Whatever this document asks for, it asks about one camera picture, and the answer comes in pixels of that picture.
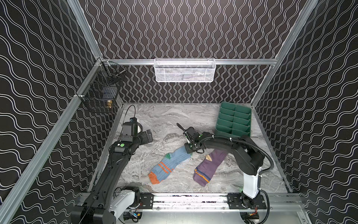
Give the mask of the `blue orange striped sock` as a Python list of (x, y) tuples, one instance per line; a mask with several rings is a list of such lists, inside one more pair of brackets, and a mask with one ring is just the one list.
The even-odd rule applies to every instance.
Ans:
[(151, 184), (160, 184), (163, 180), (170, 176), (178, 165), (191, 157), (192, 154), (187, 153), (184, 146), (176, 149), (172, 153), (166, 154), (148, 174)]

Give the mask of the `green compartment tray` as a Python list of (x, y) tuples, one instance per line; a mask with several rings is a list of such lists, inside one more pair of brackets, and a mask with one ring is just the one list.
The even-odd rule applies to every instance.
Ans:
[(252, 110), (249, 107), (221, 102), (215, 135), (229, 138), (251, 136)]

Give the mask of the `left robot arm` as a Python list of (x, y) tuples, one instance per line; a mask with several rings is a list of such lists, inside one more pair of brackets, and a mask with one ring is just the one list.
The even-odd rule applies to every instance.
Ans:
[(110, 147), (106, 168), (81, 205), (71, 212), (73, 224), (115, 224), (127, 209), (140, 206), (138, 187), (125, 187), (114, 196), (118, 180), (141, 145), (153, 142), (150, 130), (141, 131), (132, 142), (117, 141)]

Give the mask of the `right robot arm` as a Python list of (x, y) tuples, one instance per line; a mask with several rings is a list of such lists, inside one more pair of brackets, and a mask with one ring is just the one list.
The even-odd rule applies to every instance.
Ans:
[(244, 135), (242, 138), (231, 138), (208, 132), (199, 133), (193, 127), (185, 129), (179, 123), (176, 125), (187, 139), (185, 144), (187, 153), (209, 148), (232, 154), (237, 166), (244, 174), (243, 195), (250, 199), (257, 197), (261, 188), (261, 176), (273, 168), (273, 161), (250, 137)]

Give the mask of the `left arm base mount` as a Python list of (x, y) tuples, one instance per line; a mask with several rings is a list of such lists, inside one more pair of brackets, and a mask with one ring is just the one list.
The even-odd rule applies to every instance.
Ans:
[(127, 207), (127, 209), (135, 210), (150, 210), (153, 208), (154, 194), (152, 193), (138, 193), (135, 195), (134, 203)]

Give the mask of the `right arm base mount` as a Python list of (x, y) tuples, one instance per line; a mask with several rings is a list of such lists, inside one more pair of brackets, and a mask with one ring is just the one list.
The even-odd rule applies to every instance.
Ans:
[(250, 198), (243, 193), (229, 193), (227, 204), (230, 210), (265, 210), (267, 205), (263, 195), (258, 194), (255, 198)]

